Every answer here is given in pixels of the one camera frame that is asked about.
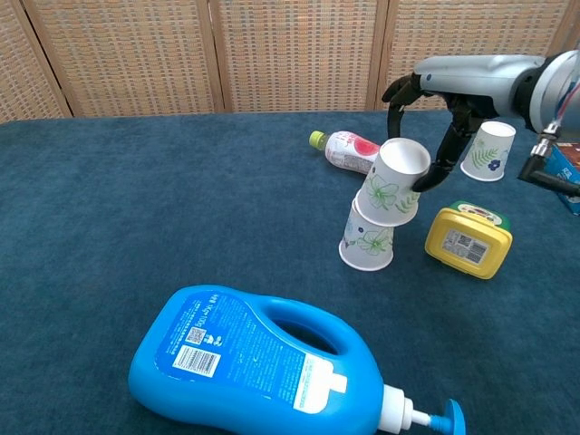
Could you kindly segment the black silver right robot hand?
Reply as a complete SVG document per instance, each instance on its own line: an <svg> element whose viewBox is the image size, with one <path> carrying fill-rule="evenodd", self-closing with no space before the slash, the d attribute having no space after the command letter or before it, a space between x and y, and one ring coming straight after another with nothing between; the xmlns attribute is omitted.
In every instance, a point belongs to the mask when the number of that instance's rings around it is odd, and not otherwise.
<svg viewBox="0 0 580 435"><path fill-rule="evenodd" d="M452 115L435 160L412 190L423 193L441 184L484 121L514 115L518 85L542 62L522 54L432 56L393 81L382 95L388 138L401 136L405 108L422 96L440 96Z"/></svg>

